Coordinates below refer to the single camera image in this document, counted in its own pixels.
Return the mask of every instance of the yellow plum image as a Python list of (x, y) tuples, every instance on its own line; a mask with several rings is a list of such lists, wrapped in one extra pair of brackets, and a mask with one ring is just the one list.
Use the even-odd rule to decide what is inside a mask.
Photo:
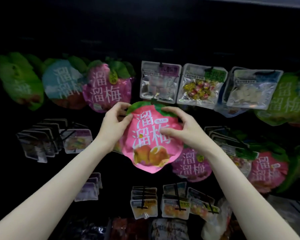
[(163, 146), (156, 146), (149, 153), (149, 161), (154, 166), (159, 166), (162, 160), (169, 159), (167, 149)]
[(151, 148), (148, 145), (143, 145), (141, 147), (135, 148), (134, 152), (134, 162), (138, 164), (140, 162), (144, 162), (145, 164), (149, 164), (149, 153)]

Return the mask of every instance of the peach-shaped bag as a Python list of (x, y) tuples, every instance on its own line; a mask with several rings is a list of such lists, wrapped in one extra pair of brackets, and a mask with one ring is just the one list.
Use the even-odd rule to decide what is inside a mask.
[(132, 121), (120, 139), (122, 153), (137, 168), (149, 173), (156, 173), (172, 163), (183, 149), (182, 141), (159, 132), (164, 127), (182, 130), (178, 117), (162, 111), (162, 107), (162, 104), (144, 101), (132, 104), (127, 111), (127, 115), (133, 114)]

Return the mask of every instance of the black background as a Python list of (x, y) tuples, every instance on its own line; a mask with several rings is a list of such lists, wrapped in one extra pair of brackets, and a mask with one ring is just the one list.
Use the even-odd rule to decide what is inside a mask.
[[(11, 51), (32, 53), (42, 60), (69, 53), (91, 60), (112, 56), (130, 61), (137, 72), (133, 103), (140, 100), (141, 60), (221, 66), (228, 71), (233, 66), (300, 69), (300, 9), (209, 0), (0, 0), (0, 54)], [(202, 127), (228, 125), (256, 136), (271, 130), (290, 138), (291, 146), (300, 140), (300, 129), (268, 126), (253, 113), (231, 119), (203, 108), (190, 113)], [(13, 102), (0, 82), (0, 219), (74, 157), (61, 152), (47, 164), (27, 159), (15, 133), (44, 118), (67, 118), (87, 125), (96, 137), (103, 117), (88, 106), (69, 110), (48, 100), (31, 112)], [(72, 214), (97, 216), (101, 222), (132, 217), (133, 185), (157, 187), (160, 196), (162, 185), (182, 181), (171, 165), (150, 174), (114, 152), (95, 171), (101, 173), (104, 187), (99, 201), (73, 203), (52, 239)], [(188, 186), (216, 201), (223, 196), (213, 174)], [(300, 179), (279, 195), (300, 200)], [(202, 225), (200, 217), (190, 216), (190, 238), (200, 234)]]

